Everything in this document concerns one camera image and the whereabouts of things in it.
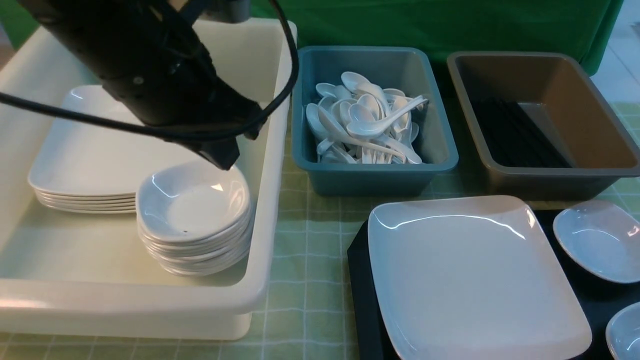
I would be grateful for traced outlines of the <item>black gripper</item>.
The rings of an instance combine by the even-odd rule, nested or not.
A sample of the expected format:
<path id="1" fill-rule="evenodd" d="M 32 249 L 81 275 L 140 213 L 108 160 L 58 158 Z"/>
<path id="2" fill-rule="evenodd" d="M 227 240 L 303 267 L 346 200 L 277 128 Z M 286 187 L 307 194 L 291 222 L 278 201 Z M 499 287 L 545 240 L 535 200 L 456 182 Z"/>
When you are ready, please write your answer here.
<path id="1" fill-rule="evenodd" d="M 262 108 L 218 75 L 194 30 L 205 0 L 21 0 L 140 121 L 130 130 L 182 146 L 228 171 L 238 136 L 254 140 Z"/>

